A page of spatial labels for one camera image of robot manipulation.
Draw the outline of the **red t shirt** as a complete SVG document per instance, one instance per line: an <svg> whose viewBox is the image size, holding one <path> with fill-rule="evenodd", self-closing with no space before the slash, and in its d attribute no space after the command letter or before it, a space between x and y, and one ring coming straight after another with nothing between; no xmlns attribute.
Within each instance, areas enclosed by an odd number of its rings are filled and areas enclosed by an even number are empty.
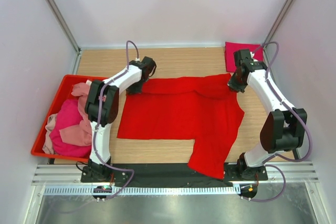
<svg viewBox="0 0 336 224"><path fill-rule="evenodd" d="M188 166L223 179L244 111L230 91L229 73L152 79L128 94L117 137L131 140L194 140Z"/></svg>

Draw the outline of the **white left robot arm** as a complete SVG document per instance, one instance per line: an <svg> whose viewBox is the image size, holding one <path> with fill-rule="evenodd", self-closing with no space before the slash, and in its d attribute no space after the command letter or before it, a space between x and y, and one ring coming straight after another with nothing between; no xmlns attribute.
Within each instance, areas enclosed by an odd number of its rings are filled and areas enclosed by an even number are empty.
<svg viewBox="0 0 336 224"><path fill-rule="evenodd" d="M142 60L132 60L115 76L103 81L93 80L91 83L85 112L92 129L92 144L87 165L82 170L82 182L106 182L114 171L134 173L132 169L111 165L111 127L118 115L120 94L124 91L130 94L140 93L155 70L155 61L145 56Z"/></svg>

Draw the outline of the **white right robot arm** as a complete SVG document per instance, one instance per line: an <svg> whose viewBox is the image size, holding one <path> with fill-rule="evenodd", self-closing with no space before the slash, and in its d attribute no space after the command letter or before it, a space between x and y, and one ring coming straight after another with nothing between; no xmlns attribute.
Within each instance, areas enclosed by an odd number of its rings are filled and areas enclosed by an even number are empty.
<svg viewBox="0 0 336 224"><path fill-rule="evenodd" d="M236 70L228 82L232 91L244 92L251 87L268 114L260 131L260 142L250 151L242 153L235 166L241 180L254 180L266 174L265 162L283 152L302 146L307 136L307 113L290 103L267 73L267 66L253 58L248 49L234 52Z"/></svg>

